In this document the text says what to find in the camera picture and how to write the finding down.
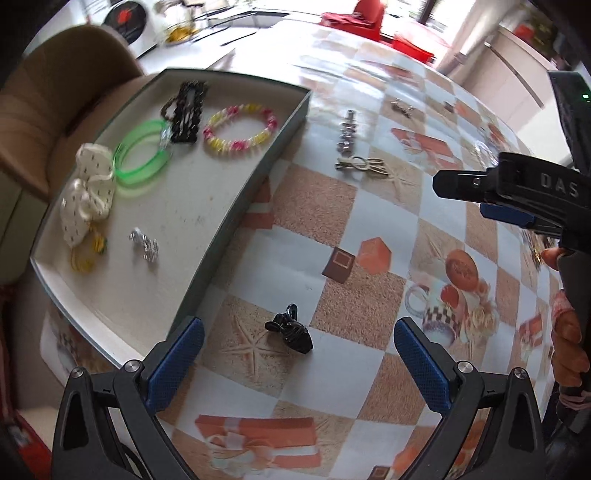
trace blue gripper pad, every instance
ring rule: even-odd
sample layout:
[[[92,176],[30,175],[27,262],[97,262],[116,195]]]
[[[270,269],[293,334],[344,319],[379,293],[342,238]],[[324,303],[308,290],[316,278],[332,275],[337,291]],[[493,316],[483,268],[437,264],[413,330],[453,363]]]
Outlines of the blue gripper pad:
[[[510,223],[511,225],[517,225],[521,228],[529,228],[535,222],[535,216],[504,205],[481,203],[480,214],[484,218]]]
[[[205,328],[195,318],[160,362],[148,380],[146,409],[151,414],[164,410],[172,401],[177,388],[205,340]]]
[[[394,344],[429,409],[445,416],[452,407],[447,378],[402,321],[394,326]]]

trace checkered tablecloth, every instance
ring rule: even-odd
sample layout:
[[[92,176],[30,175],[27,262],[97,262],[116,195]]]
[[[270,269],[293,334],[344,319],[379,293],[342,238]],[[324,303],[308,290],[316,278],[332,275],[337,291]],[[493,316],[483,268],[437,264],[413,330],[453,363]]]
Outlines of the checkered tablecloth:
[[[209,286],[198,312],[206,345],[161,416],[195,473],[396,478],[395,459],[418,452],[440,419],[392,342],[403,316],[421,327],[446,316],[451,327],[441,338],[451,335],[449,352],[482,371],[526,368],[543,413],[553,384],[548,305],[559,277],[536,269],[518,229],[431,188],[441,168],[482,169],[477,140],[528,153],[515,134],[425,65],[317,25],[281,22],[215,68],[296,83],[314,95],[308,121]],[[415,107],[410,119],[391,109],[394,99]],[[335,170],[348,109],[359,123],[355,153],[384,159],[389,178]],[[264,329],[290,303],[314,342],[306,356]],[[541,343],[528,343],[522,325],[541,331]]]

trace black claw clip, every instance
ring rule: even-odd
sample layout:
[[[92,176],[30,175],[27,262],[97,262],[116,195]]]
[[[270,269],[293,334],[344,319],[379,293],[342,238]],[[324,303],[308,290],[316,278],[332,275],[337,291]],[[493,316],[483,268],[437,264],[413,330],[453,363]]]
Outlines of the black claw clip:
[[[266,330],[283,336],[285,344],[299,353],[308,353],[314,348],[308,329],[297,321],[297,305],[290,303],[285,313],[278,313],[275,318],[265,323]]]
[[[203,111],[203,100],[209,86],[206,82],[183,82],[178,95],[163,106],[160,115],[171,123],[172,143],[195,143]],[[168,109],[174,107],[170,116]]]

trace cushion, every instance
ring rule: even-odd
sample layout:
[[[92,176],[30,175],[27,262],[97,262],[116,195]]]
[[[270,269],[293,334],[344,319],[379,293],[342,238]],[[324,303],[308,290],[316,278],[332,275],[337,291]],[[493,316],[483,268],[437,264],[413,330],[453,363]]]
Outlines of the cushion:
[[[51,152],[47,162],[47,181],[50,197],[59,193],[62,185],[72,172],[76,162],[76,151],[83,143],[93,142],[100,130],[115,116],[125,102],[137,93],[155,75],[134,78],[105,94],[92,110],[80,119],[77,125],[71,125],[69,135],[62,135]]]

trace tray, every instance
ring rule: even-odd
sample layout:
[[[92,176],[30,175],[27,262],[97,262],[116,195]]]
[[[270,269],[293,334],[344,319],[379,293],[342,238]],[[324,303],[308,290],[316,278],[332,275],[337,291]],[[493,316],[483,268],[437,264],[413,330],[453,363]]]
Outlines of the tray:
[[[63,241],[58,195],[41,224],[31,262],[53,302],[80,333],[111,362],[143,359],[177,322],[194,314],[212,274],[274,161],[305,120],[309,90],[229,72],[167,69],[156,76],[104,127],[96,142],[112,150],[133,127],[159,118],[162,105],[184,80],[205,80],[210,89],[202,128],[229,105],[260,103],[278,119],[272,142],[248,154],[219,156],[204,147],[177,144],[154,179],[136,189],[118,186],[108,219],[99,224],[108,251],[83,275],[70,267]],[[245,115],[220,130],[222,138],[248,138],[262,129]],[[142,156],[142,147],[136,155]],[[143,152],[143,159],[149,153]],[[130,158],[133,166],[139,158]],[[147,263],[128,239],[139,227],[160,245]]]

